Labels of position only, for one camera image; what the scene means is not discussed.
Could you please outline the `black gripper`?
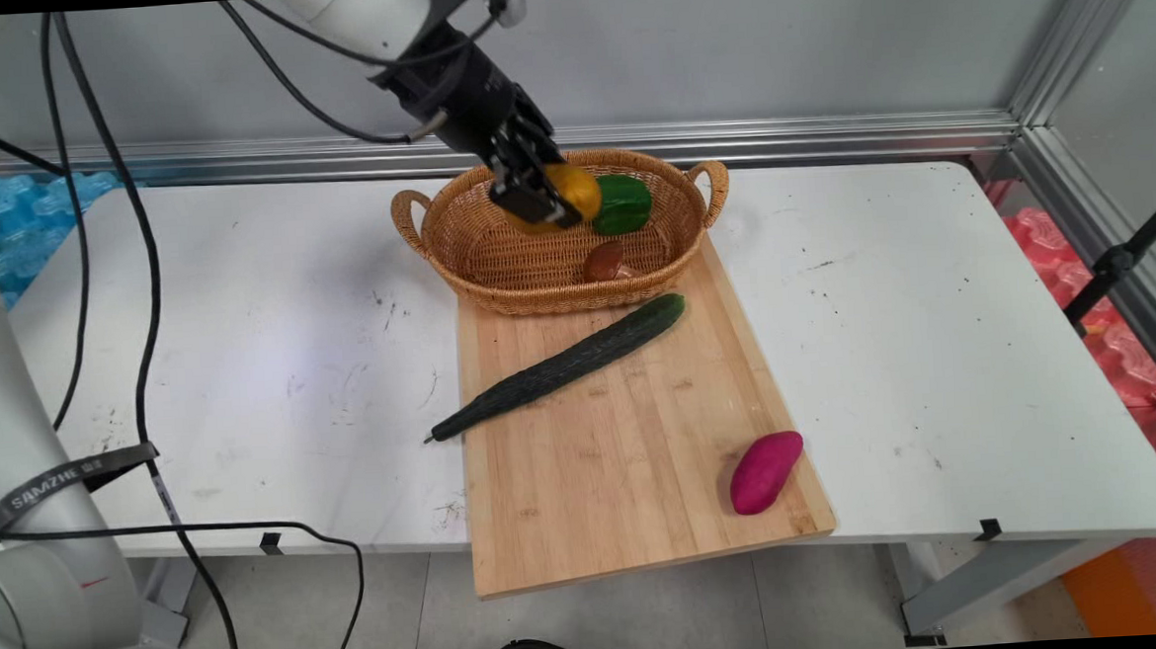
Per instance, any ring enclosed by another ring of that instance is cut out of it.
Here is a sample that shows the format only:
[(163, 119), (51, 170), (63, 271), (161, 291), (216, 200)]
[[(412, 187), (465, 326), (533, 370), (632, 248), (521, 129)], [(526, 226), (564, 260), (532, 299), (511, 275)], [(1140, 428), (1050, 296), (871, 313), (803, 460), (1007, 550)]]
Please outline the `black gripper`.
[(467, 34), (435, 25), (418, 37), (403, 59), (428, 61), (386, 67), (372, 83), (393, 94), (399, 106), (418, 121), (447, 115), (436, 137), (455, 152), (489, 157), (489, 199), (529, 227), (572, 229), (584, 215), (556, 189), (548, 174), (566, 160), (554, 128), (520, 84)]

